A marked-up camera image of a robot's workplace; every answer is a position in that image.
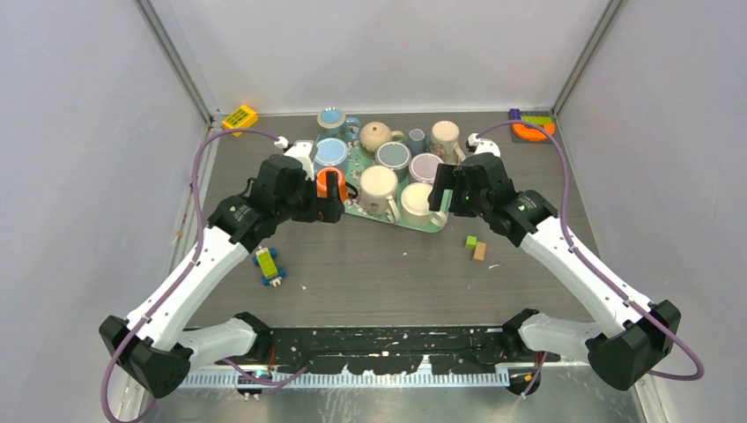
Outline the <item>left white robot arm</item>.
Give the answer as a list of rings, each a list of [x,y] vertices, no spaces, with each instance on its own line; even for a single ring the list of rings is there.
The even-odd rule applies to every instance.
[[[340,220],[340,200],[317,196],[312,141],[298,141],[263,161],[248,191],[221,201],[189,256],[126,317],[109,316],[100,335],[115,364],[153,397],[171,394],[189,371],[241,357],[250,365],[271,356],[270,328],[248,312],[187,330],[200,305],[231,269],[287,220]]]

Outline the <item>cream plain mug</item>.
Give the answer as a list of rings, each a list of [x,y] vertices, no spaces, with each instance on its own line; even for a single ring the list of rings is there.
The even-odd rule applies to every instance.
[[[401,195],[402,214],[404,220],[414,227],[426,227],[429,225],[442,228],[447,223],[447,215],[437,207],[436,211],[430,210],[429,196],[433,186],[425,182],[414,182],[409,184]]]

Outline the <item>cream floral mug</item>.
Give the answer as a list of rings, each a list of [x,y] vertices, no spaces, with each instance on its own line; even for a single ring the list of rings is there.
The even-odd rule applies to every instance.
[[[363,211],[378,219],[398,222],[401,218],[396,203],[398,183],[389,168],[381,165],[367,168],[359,179],[359,203]]]

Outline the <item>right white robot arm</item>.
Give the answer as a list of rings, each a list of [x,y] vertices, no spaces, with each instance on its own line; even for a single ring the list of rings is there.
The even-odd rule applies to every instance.
[[[628,390],[666,358],[680,310],[668,300],[652,302],[615,275],[563,228],[557,209],[540,193],[515,189],[498,147],[479,142],[459,165],[440,164],[429,196],[431,209],[451,191],[449,211],[481,218],[496,234],[533,256],[589,312],[592,323],[552,318],[525,309],[504,326],[503,350],[514,361],[535,352],[556,353],[588,363],[616,390]]]

